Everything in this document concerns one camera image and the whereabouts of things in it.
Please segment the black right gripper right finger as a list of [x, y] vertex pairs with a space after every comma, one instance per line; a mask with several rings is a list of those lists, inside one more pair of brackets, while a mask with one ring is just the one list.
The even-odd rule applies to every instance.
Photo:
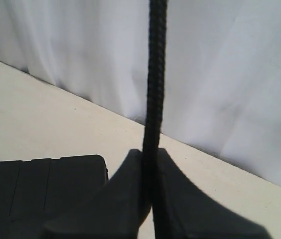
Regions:
[[261, 225], [222, 206], [195, 186], [165, 149], [155, 173], [157, 239], [268, 239]]

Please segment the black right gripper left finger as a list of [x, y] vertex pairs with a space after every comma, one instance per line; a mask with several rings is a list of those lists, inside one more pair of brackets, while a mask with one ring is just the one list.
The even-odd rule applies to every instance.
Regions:
[[45, 223], [44, 239], [135, 239], [151, 210], [142, 153], [125, 160], [91, 198]]

